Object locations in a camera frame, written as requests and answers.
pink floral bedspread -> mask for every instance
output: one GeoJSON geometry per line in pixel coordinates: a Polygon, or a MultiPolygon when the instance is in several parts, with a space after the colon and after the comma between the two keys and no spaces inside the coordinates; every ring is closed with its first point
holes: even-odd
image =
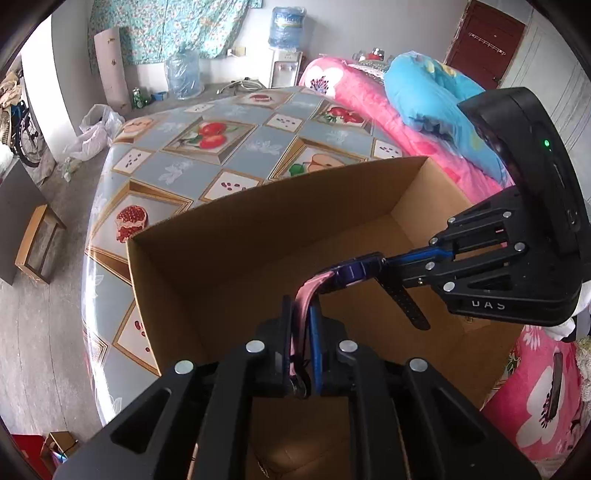
{"type": "MultiPolygon", "coordinates": [[[[492,178],[453,151],[448,143],[423,135],[402,122],[384,87],[350,61],[323,57],[308,65],[300,80],[371,119],[409,155],[431,157],[474,203],[500,192],[492,178]]],[[[531,460],[541,460],[572,448],[573,425],[580,405],[580,373],[575,346],[557,342],[540,327],[526,326],[515,345],[504,377],[484,407],[485,416],[531,460]],[[549,412],[554,354],[563,358],[556,415],[549,412]]]]}
{"type": "Polygon", "coordinates": [[[363,72],[348,66],[350,61],[322,57],[312,61],[300,85],[324,93],[347,108],[371,118],[409,155],[431,157],[474,203],[500,192],[502,187],[465,158],[453,152],[443,140],[423,135],[402,122],[390,105],[384,87],[363,72]]]}

plastic bag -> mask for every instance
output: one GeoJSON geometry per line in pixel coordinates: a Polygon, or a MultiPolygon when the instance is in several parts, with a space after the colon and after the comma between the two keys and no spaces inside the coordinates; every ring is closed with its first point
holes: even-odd
{"type": "Polygon", "coordinates": [[[105,147],[110,147],[124,122],[125,118],[108,105],[92,107],[80,124],[82,135],[69,143],[62,152],[60,170],[64,178],[70,181],[80,163],[90,160],[105,147]]]}
{"type": "Polygon", "coordinates": [[[187,50],[182,44],[178,52],[164,62],[168,91],[178,100],[195,97],[205,87],[199,76],[199,50],[187,50]]]}
{"type": "Polygon", "coordinates": [[[97,104],[82,119],[80,130],[84,133],[93,126],[101,124],[107,132],[108,146],[111,146],[115,135],[124,122],[125,118],[115,112],[109,105],[97,104]]]}
{"type": "Polygon", "coordinates": [[[12,163],[13,156],[14,155],[12,150],[10,150],[10,147],[0,143],[0,177],[12,163]]]}

cardboard box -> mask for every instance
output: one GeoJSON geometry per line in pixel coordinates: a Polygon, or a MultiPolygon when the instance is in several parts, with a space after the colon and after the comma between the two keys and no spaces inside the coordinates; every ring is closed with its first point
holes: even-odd
{"type": "Polygon", "coordinates": [[[80,444],[78,440],[76,440],[70,432],[51,432],[47,435],[45,442],[41,447],[41,461],[51,473],[55,473],[58,465],[56,465],[56,461],[51,452],[58,452],[66,458],[69,458],[79,447],[80,444]]]}
{"type": "MultiPolygon", "coordinates": [[[[434,162],[398,158],[273,182],[146,229],[128,242],[128,255],[159,370],[181,359],[222,359],[318,270],[373,251],[423,247],[469,206],[434,162]]],[[[521,327],[451,315],[428,287],[410,294],[428,332],[413,328],[375,281],[325,295],[321,304],[350,338],[390,361],[428,359],[480,407],[521,327]]],[[[257,398],[250,441],[272,478],[350,478],[345,398],[257,398]]],[[[248,475],[262,474],[249,468],[248,475]]]]}

green can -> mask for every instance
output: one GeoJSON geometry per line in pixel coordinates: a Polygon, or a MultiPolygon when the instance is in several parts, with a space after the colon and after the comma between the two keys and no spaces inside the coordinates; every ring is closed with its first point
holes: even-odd
{"type": "Polygon", "coordinates": [[[139,88],[134,88],[133,90],[133,106],[134,108],[144,108],[146,106],[146,102],[142,97],[142,92],[139,88]]]}

black watch strap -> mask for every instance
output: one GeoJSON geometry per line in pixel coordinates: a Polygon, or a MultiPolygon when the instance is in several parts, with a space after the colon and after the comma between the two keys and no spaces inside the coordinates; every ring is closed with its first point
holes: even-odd
{"type": "Polygon", "coordinates": [[[408,294],[406,288],[402,286],[402,281],[395,273],[388,272],[387,270],[383,271],[376,277],[376,280],[398,304],[415,328],[419,330],[429,330],[431,328],[425,315],[408,294]]]}

